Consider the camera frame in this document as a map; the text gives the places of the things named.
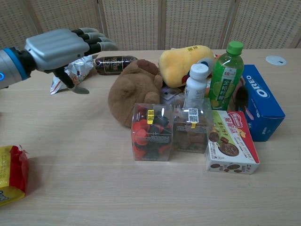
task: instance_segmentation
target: green bottle cap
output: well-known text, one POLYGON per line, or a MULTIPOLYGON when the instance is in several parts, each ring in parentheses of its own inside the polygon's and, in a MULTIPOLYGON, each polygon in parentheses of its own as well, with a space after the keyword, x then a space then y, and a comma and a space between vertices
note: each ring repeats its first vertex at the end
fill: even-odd
POLYGON ((231 41, 227 46, 227 52, 233 55, 240 55, 243 51, 244 44, 240 41, 231 41))

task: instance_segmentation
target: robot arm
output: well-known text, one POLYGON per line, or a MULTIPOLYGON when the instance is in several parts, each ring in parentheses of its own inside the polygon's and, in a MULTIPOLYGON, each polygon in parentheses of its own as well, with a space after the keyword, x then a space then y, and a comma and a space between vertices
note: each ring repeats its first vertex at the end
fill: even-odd
POLYGON ((0 50, 0 89, 26 80, 38 70, 54 73, 73 92, 87 94, 88 90, 73 84, 64 67, 83 56, 117 49, 115 43, 93 28, 58 29, 27 38, 24 50, 0 50))

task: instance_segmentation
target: clear plastic box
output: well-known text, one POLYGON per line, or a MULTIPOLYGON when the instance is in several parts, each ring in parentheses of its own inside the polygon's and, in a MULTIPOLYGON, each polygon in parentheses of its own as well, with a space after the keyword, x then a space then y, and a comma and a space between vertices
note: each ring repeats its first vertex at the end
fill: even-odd
POLYGON ((168 161, 173 140, 171 105, 135 104, 132 146, 138 161, 168 161))
POLYGON ((204 153, 208 136, 213 128, 210 99, 194 108, 183 108, 185 98, 174 99, 174 141, 173 149, 180 152, 204 153))

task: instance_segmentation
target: brown teddy bear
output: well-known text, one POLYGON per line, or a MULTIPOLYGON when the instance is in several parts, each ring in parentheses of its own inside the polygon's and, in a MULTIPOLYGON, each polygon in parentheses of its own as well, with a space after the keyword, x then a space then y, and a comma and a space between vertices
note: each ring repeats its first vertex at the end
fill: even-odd
POLYGON ((160 103, 162 77, 155 64, 147 60, 131 62, 112 85, 108 104, 114 118, 131 127, 135 103, 160 103))

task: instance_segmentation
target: table surface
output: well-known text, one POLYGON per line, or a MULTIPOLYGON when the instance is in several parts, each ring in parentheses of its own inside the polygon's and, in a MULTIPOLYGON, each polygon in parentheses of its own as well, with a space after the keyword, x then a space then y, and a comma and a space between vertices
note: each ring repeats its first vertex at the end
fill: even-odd
MULTIPOLYGON (((158 63, 162 51, 113 51, 158 63)), ((222 54, 224 50, 215 50, 222 54)), ((52 74, 0 90, 0 144, 29 153, 25 198, 0 207, 1 226, 295 226, 301 222, 301 49, 246 49, 286 113, 268 142, 255 143, 252 175, 208 172, 204 155, 170 162, 133 161, 130 130, 110 114, 117 76, 95 74, 71 91, 50 95, 52 74), (270 65, 268 55, 287 60, 270 65)))

